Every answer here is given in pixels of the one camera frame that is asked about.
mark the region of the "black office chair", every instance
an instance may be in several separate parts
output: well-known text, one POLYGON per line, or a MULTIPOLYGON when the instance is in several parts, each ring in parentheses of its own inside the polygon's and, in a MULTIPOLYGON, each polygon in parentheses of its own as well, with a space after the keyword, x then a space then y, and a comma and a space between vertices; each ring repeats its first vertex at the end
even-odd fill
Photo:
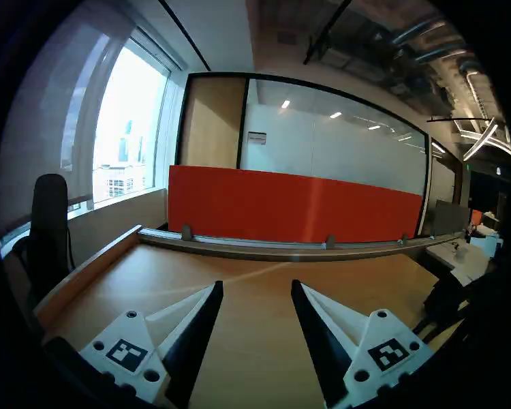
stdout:
POLYGON ((30 235, 17 241, 12 250, 32 283, 36 303, 68 275, 68 254, 75 268, 67 208, 64 178, 56 174, 40 176, 34 185, 30 235))

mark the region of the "desk surface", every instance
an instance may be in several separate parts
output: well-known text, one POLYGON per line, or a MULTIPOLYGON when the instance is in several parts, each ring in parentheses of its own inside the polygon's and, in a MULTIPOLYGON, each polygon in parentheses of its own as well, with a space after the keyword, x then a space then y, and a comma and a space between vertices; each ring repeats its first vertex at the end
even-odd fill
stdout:
MULTIPOLYGON (((138 244, 77 296, 46 338, 61 335, 81 349, 126 309, 151 314, 220 279, 224 297, 191 409, 321 408, 324 400, 290 298, 294 278, 362 314, 388 308, 409 327, 420 320, 422 302, 437 281, 403 254, 262 262, 138 244)), ((438 337, 431 347, 443 341, 438 337)))
POLYGON ((462 286, 466 286, 481 277, 490 260, 480 247, 468 244, 463 239, 426 247, 426 252, 450 267, 452 269, 451 274, 458 279, 462 286), (456 256, 454 243, 458 243, 460 248, 463 249, 463 257, 456 256))

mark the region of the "sky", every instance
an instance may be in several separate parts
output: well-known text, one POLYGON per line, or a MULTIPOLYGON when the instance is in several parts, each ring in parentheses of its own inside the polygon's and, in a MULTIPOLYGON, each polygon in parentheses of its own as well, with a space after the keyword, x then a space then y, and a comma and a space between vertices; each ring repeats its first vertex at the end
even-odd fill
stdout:
POLYGON ((125 137, 132 120, 131 147, 137 147, 139 138, 155 140, 157 119, 166 84, 166 77, 155 68, 123 48, 112 69, 100 107, 93 168, 117 162, 119 140, 125 137))

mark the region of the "red privacy panel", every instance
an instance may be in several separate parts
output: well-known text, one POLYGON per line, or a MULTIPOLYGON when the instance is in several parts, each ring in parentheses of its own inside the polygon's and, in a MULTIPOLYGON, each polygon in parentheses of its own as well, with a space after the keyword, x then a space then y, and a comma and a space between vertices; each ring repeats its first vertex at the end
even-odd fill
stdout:
POLYGON ((171 231, 267 241, 338 243, 413 237, 422 196, 359 183, 199 166, 171 166, 171 231))

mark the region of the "window blind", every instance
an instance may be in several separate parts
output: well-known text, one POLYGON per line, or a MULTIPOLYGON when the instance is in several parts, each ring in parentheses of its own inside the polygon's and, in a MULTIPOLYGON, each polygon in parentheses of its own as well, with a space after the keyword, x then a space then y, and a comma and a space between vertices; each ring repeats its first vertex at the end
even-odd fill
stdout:
POLYGON ((108 3, 90 0, 41 49, 17 91, 2 137, 0 236, 29 221, 40 175, 62 175, 71 205, 91 199, 100 103, 134 29, 108 3))

